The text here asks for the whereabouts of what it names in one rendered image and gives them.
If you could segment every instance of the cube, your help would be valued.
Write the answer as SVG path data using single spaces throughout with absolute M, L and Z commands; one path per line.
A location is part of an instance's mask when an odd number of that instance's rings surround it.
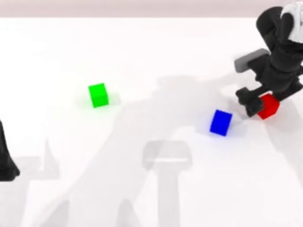
M 232 121 L 231 113 L 227 113 L 221 110 L 216 110 L 210 127 L 210 132 L 221 136 L 226 136 L 231 121 Z
M 109 104 L 104 83 L 89 86 L 89 94 L 94 108 Z
M 264 120 L 277 112 L 280 102 L 271 94 L 263 95 L 260 98 L 263 101 L 264 109 L 258 112 L 258 115 L 262 120 Z

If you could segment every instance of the white tabletop surface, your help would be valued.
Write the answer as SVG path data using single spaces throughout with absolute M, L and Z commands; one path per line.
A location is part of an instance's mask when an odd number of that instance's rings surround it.
M 265 47 L 254 18 L 1 19 L 0 40 L 21 170 L 0 183 L 1 227 L 303 227 L 302 93 L 266 121 L 234 95 L 258 86 L 233 67 Z M 149 169 L 161 144 L 172 159 Z

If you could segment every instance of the green cube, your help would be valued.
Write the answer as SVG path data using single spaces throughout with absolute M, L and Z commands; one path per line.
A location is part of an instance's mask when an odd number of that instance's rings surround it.
M 89 93 L 94 108 L 109 104 L 104 83 L 89 86 Z

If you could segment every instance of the blue cube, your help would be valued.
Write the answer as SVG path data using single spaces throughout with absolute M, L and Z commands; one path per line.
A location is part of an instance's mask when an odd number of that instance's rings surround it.
M 212 125 L 210 127 L 210 132 L 219 134 L 221 136 L 226 136 L 228 128 L 232 121 L 232 114 L 221 110 L 216 110 L 214 113 L 214 118 Z

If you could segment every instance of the white robot part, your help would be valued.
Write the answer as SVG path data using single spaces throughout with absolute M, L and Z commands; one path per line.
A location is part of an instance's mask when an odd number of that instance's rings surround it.
M 294 17 L 294 27 L 288 39 L 303 44 L 303 1 L 287 4 L 282 9 L 281 17 L 285 13 L 290 13 Z

